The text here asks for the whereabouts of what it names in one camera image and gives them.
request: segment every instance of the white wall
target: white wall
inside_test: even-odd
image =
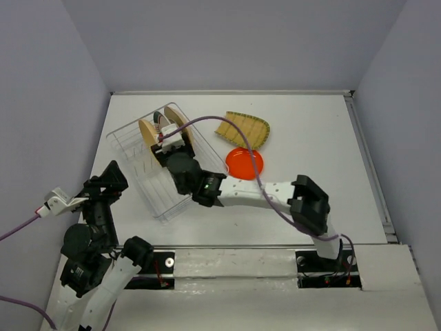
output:
[[[89,178],[109,94],[56,0],[0,3],[0,234],[60,185]],[[0,294],[45,308],[63,233],[76,219],[38,220],[0,243]],[[41,317],[0,302],[0,330],[33,331]]]
[[[63,0],[110,90],[355,89],[405,0]]]
[[[441,328],[441,1],[409,0],[356,92],[399,238]]]

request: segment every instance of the transparent plastic container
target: transparent plastic container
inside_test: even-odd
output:
[[[147,115],[126,124],[125,126],[107,134],[107,142],[116,150],[122,162],[125,163],[130,174],[135,180],[139,191],[152,216],[161,221],[169,221],[172,217],[182,213],[188,203],[192,202],[191,196],[180,195],[176,191],[173,178],[166,168],[162,168],[146,148],[139,130],[138,120],[147,119],[153,123],[153,113],[157,110],[163,113],[163,108],[170,106],[188,120],[185,113],[175,103],[168,103],[155,109]],[[210,144],[194,127],[193,149],[202,169],[213,172],[227,173],[227,166],[217,155]]]

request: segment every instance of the straw dustpan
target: straw dustpan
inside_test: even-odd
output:
[[[227,112],[225,118],[235,123],[242,130],[253,150],[262,147],[268,139],[269,124],[263,119],[239,112]],[[237,130],[227,122],[222,122],[215,133],[234,145],[247,147]]]

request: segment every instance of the white table surface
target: white table surface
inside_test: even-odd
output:
[[[193,119],[226,111],[256,115],[271,134],[260,153],[264,181],[310,176],[330,196],[330,217],[354,243],[385,243],[373,192],[343,96],[277,94],[114,95],[105,118],[92,174],[116,159],[129,188],[112,205],[120,243],[134,235],[153,245],[293,245],[311,239],[290,228],[273,211],[257,208],[204,208],[193,203],[168,223],[154,219],[124,163],[106,135],[166,103],[175,102]],[[220,123],[203,121],[198,130],[225,158],[233,145],[214,134]]]
[[[299,289],[296,264],[287,259],[294,250],[253,250],[246,259],[233,251],[176,250],[175,289],[124,290],[107,331],[437,330],[405,245],[356,246],[362,290]],[[50,316],[65,260],[50,295]],[[41,331],[49,330],[44,321]]]

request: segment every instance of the red plate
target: red plate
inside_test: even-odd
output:
[[[257,170],[259,174],[263,170],[263,159],[261,155],[253,150],[253,156],[256,160]],[[233,177],[251,181],[256,178],[254,173],[253,163],[249,155],[248,149],[237,147],[228,153],[225,163],[228,166],[229,174]]]

